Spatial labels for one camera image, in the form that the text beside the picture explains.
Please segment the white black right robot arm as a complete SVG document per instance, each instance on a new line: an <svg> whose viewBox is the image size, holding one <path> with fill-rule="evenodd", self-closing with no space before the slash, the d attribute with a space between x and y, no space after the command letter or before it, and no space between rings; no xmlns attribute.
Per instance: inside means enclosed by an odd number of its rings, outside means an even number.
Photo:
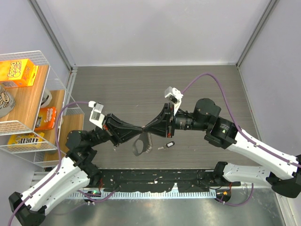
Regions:
<svg viewBox="0 0 301 226"><path fill-rule="evenodd" d="M270 186L279 195L296 198L301 192L301 157L285 154L246 133L235 123L219 116L221 108L209 98L196 102L193 112L165 104L160 114L143 130L160 137L172 137L178 130L200 130L211 145L241 154L258 166L220 161L213 181L217 185L247 182Z"/></svg>

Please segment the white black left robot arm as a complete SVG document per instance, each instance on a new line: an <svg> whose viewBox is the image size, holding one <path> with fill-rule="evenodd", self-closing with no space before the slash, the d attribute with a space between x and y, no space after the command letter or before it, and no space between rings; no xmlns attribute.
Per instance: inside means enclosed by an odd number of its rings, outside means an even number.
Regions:
<svg viewBox="0 0 301 226"><path fill-rule="evenodd" d="M23 226L39 226L46 215L73 192L98 186L101 172L92 163L98 144L111 141L118 146L143 132L142 127L126 123L114 114L91 113L89 121L95 125L91 131L73 130L67 136L68 152L42 180L28 190L9 196L9 204Z"/></svg>

